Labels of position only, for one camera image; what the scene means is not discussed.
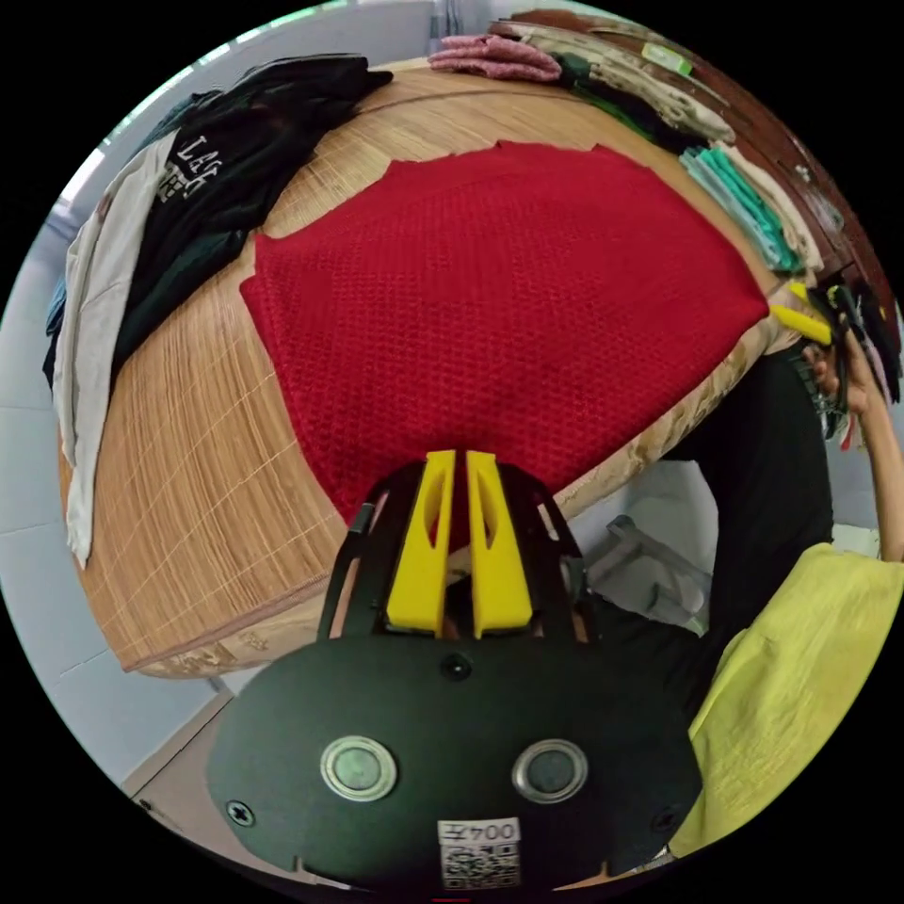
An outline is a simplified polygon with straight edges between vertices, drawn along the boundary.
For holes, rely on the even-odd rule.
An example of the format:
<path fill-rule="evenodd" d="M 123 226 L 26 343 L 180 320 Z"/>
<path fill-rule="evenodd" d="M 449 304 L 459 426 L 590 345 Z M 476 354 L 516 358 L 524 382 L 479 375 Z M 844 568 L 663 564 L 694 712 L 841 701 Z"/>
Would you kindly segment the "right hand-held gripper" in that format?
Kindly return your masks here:
<path fill-rule="evenodd" d="M 886 314 L 864 282 L 853 287 L 838 283 L 811 290 L 804 282 L 788 282 L 787 290 L 800 302 L 810 302 L 818 317 L 781 304 L 770 304 L 771 316 L 787 331 L 828 347 L 835 361 L 838 389 L 833 396 L 814 398 L 827 440 L 854 440 L 859 432 L 848 405 L 849 367 L 843 334 L 854 337 L 864 353 L 874 380 L 891 406 L 898 402 L 898 339 L 894 318 Z M 847 330 L 839 321 L 844 319 Z"/>

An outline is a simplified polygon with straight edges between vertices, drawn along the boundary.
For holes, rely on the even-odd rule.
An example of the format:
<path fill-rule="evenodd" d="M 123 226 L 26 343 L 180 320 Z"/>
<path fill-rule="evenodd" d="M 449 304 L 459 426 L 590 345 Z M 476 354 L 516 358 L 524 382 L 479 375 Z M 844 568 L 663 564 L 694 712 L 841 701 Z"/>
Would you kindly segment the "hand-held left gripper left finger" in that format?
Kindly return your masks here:
<path fill-rule="evenodd" d="M 427 454 L 386 606 L 394 631 L 443 629 L 455 471 L 455 451 Z"/>

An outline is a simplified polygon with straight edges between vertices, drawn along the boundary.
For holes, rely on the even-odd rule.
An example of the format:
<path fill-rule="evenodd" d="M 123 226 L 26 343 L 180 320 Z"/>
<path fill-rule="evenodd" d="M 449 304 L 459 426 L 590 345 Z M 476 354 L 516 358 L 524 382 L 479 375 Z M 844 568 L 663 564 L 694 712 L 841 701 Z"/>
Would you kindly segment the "person's right hand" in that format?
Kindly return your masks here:
<path fill-rule="evenodd" d="M 855 416 L 867 413 L 870 403 L 882 401 L 869 361 L 854 334 L 844 334 L 830 349 L 812 346 L 805 354 L 819 392 L 841 403 Z"/>

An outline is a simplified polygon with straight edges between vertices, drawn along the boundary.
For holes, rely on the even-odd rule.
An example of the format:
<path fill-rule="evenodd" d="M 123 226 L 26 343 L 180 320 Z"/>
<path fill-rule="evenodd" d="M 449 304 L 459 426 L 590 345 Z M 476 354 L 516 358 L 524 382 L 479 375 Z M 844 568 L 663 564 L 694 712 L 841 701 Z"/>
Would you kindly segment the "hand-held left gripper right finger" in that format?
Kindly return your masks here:
<path fill-rule="evenodd" d="M 474 634 L 520 632 L 532 619 L 532 603 L 494 455 L 465 454 Z"/>

